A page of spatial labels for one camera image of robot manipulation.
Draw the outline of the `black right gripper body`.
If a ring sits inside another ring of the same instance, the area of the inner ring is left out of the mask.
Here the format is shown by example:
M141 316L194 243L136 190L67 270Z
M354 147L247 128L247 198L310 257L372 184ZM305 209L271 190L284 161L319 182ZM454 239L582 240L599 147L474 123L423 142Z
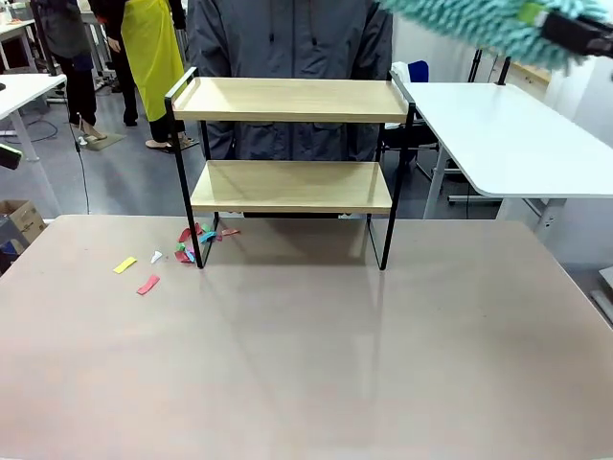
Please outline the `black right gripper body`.
M541 35L575 55L612 56L612 25L587 16L570 18L559 11L547 14Z

